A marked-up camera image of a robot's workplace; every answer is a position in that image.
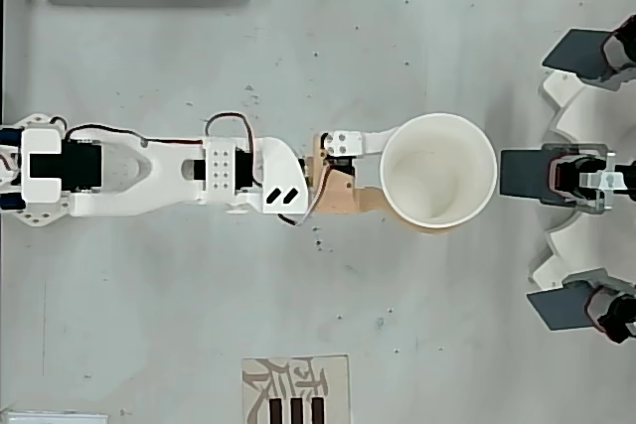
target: white table surface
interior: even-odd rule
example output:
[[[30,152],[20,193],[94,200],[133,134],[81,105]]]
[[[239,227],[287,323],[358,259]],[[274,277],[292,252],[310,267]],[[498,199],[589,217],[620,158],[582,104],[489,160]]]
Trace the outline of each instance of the white table surface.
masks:
[[[537,95],[544,54],[570,27],[634,11],[634,0],[7,3],[5,122],[43,111],[197,135],[202,118],[238,109],[305,152],[318,131],[430,111],[465,115],[498,149],[537,146],[553,115]],[[527,303],[548,224],[538,205],[498,197],[442,236],[377,213],[302,229],[194,207],[45,229],[9,217],[1,405],[239,423],[243,357],[346,353],[357,424],[629,422],[633,345],[550,334]]]

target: white paper cup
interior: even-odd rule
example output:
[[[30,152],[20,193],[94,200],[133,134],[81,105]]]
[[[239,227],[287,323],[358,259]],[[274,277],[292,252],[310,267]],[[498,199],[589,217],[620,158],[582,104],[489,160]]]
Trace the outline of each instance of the white paper cup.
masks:
[[[408,121],[391,136],[380,161],[387,201],[406,221],[449,228],[486,207],[497,184],[497,156],[484,132],[454,114]]]

